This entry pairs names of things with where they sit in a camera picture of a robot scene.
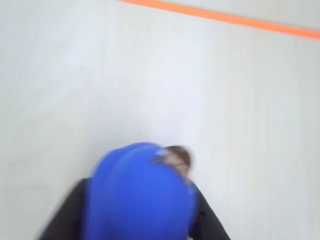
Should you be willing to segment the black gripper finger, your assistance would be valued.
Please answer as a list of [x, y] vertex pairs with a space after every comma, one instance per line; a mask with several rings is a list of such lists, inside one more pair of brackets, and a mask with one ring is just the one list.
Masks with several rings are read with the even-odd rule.
[[225, 228], [195, 184], [188, 187], [187, 237], [192, 240], [230, 240]]
[[39, 240], [93, 240], [91, 230], [90, 178], [80, 179], [54, 212]]

